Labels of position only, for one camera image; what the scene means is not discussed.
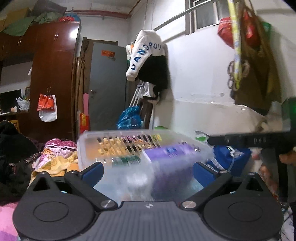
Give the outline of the person's right hand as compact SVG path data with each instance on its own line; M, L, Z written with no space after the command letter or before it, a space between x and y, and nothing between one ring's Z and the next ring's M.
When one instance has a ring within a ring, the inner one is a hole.
M292 150L287 154L281 154L280 161L284 164L295 166L295 151ZM265 165L262 165L260 167L260 172L261 172L261 175L263 176L265 183L269 187L272 187L273 189L276 189L278 187L278 184L271 177L271 172L267 169Z

